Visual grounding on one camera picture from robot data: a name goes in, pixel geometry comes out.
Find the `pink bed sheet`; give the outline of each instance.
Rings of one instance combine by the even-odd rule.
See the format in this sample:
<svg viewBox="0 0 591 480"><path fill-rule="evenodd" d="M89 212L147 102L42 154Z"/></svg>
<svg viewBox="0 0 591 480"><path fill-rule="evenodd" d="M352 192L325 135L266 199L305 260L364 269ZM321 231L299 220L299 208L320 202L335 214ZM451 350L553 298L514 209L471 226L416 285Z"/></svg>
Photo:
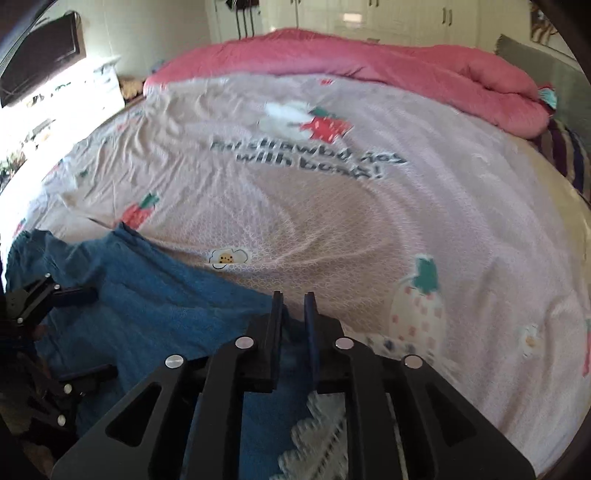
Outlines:
<svg viewBox="0 0 591 480"><path fill-rule="evenodd" d="M522 138L536 137L549 120L535 82L491 53L451 45L376 45L297 29L189 51L150 76L145 89L238 72L324 73L381 82L451 105Z"/></svg>

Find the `framed picture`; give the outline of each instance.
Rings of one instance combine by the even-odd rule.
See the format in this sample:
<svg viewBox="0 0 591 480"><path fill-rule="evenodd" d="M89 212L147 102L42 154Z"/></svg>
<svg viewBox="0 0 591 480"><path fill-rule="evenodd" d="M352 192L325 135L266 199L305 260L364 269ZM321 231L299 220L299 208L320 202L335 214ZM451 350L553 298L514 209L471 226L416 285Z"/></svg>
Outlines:
<svg viewBox="0 0 591 480"><path fill-rule="evenodd" d="M544 45L574 58L573 52L558 33L558 30L544 15L540 7L530 0L531 41Z"/></svg>

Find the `white strawberry print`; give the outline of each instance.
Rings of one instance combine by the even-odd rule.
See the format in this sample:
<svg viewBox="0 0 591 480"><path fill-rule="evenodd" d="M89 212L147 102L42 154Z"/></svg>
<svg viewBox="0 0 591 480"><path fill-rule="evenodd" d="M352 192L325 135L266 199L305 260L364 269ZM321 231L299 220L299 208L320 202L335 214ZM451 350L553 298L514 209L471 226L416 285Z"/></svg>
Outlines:
<svg viewBox="0 0 591 480"><path fill-rule="evenodd" d="M416 257L416 272L400 279L389 311L389 337L429 363L441 357L446 315L432 257Z"/></svg>

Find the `television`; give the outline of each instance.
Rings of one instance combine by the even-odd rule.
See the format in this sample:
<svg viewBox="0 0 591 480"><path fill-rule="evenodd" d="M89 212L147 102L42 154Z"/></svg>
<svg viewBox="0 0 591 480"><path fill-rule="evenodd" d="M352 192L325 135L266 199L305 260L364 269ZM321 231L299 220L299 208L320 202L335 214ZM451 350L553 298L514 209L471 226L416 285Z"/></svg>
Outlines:
<svg viewBox="0 0 591 480"><path fill-rule="evenodd" d="M80 54L76 13L32 30L0 76L0 106L20 100Z"/></svg>

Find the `striped fabric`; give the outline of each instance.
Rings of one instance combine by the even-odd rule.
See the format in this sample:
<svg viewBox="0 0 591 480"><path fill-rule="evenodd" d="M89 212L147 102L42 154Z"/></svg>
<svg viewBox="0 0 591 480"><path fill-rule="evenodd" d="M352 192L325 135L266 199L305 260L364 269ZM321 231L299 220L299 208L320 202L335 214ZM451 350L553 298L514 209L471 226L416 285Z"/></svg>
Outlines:
<svg viewBox="0 0 591 480"><path fill-rule="evenodd" d="M591 164L579 136L552 118L548 130L532 142L583 198L591 202Z"/></svg>

